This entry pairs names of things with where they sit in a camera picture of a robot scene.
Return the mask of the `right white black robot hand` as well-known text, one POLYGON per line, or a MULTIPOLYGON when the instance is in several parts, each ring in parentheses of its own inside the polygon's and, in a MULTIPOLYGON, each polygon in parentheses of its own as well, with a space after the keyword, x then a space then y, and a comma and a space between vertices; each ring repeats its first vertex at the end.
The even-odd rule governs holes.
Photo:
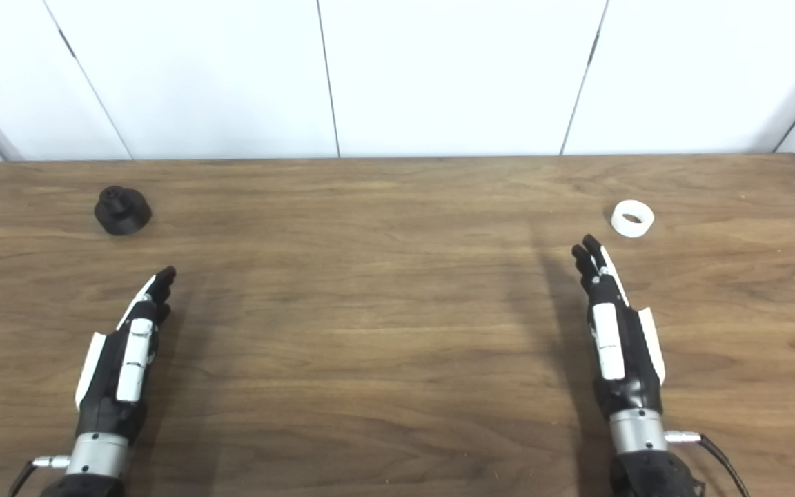
POLYGON ((630 305, 605 246, 586 235, 571 254, 587 295, 587 326, 598 361, 594 396, 606 418, 628 409, 663 414, 666 368, 652 309, 630 305))

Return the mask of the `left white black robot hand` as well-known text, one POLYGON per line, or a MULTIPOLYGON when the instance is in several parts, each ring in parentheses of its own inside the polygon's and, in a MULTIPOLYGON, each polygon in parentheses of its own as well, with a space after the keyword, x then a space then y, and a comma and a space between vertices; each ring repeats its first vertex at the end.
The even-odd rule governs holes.
POLYGON ((148 415, 150 370, 176 276, 173 266, 158 271, 130 301, 114 331, 92 335, 75 393, 76 436, 98 432, 135 444, 148 415))

